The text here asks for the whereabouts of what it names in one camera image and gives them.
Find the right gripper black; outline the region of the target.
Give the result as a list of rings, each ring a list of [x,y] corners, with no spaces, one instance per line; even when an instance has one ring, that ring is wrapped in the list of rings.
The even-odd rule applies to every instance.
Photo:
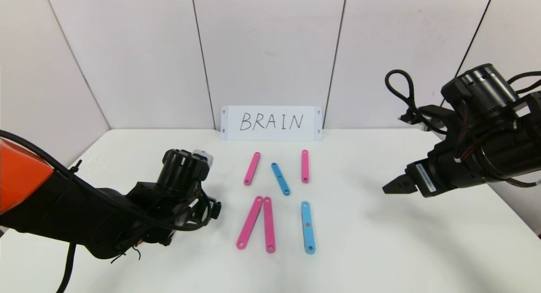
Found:
[[[432,150],[427,158],[406,166],[406,173],[383,186],[385,194],[412,194],[418,191],[425,198],[473,186],[475,157],[458,163],[452,150]]]

